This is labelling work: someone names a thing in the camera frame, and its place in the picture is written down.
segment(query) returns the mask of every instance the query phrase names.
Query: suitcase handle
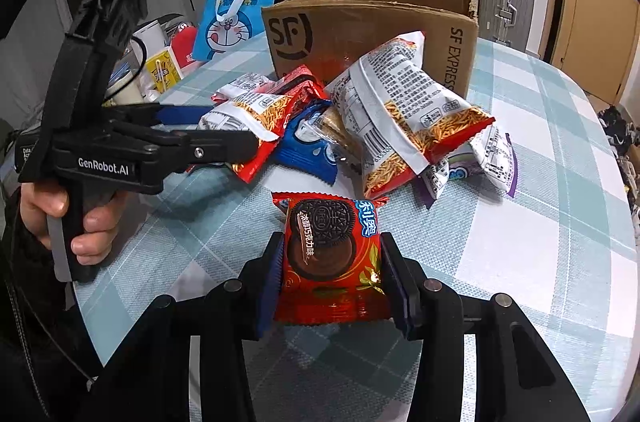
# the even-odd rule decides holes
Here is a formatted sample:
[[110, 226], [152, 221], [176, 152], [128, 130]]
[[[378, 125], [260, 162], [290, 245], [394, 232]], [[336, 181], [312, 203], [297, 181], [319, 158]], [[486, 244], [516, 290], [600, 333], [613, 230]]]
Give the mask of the suitcase handle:
[[504, 26], [505, 27], [514, 27], [515, 24], [516, 24], [516, 21], [518, 19], [518, 9], [513, 7], [510, 3], [507, 4], [507, 5], [511, 9], [511, 21], [508, 24], [504, 24]]

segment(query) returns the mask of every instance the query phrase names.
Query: oreo cookie image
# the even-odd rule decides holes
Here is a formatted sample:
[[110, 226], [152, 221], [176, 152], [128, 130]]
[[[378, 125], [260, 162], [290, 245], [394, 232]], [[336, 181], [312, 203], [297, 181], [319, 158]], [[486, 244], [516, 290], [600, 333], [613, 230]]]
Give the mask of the oreo cookie image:
[[347, 272], [356, 257], [351, 235], [330, 247], [315, 247], [313, 252], [303, 247], [299, 234], [292, 233], [287, 243], [287, 259], [292, 269], [311, 281], [332, 281]]
[[298, 214], [304, 213], [311, 225], [314, 246], [318, 249], [337, 245], [351, 236], [356, 221], [353, 206], [341, 200], [307, 199], [291, 210], [292, 237], [300, 235]]

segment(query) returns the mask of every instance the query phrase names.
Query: barcode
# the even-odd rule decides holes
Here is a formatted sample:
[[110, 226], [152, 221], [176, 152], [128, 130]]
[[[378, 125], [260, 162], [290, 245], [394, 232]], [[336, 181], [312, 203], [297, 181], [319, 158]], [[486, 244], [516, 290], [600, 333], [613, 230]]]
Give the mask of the barcode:
[[227, 117], [225, 122], [225, 129], [245, 129], [244, 123], [238, 121], [235, 117]]
[[363, 140], [373, 159], [378, 158], [389, 149], [389, 145], [375, 128], [371, 128], [365, 133]]

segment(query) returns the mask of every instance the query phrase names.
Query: oreo package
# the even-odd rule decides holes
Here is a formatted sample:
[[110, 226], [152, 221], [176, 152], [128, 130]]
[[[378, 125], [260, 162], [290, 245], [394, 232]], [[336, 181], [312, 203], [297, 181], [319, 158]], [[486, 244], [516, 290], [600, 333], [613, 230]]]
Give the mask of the oreo package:
[[271, 160], [304, 171], [333, 185], [338, 174], [332, 143], [321, 137], [310, 121], [331, 106], [331, 101], [317, 100], [290, 120]]
[[317, 325], [387, 319], [377, 208], [386, 199], [273, 193], [286, 212], [282, 291], [274, 319]]

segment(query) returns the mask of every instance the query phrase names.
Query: cardboard box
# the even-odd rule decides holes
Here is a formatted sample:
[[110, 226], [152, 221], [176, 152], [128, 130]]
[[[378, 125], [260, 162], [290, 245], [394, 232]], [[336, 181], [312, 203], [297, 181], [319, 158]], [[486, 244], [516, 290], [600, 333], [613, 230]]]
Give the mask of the cardboard box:
[[398, 34], [425, 35], [422, 68], [466, 97], [478, 39], [475, 0], [285, 0], [262, 8], [279, 77], [304, 63], [324, 83]]

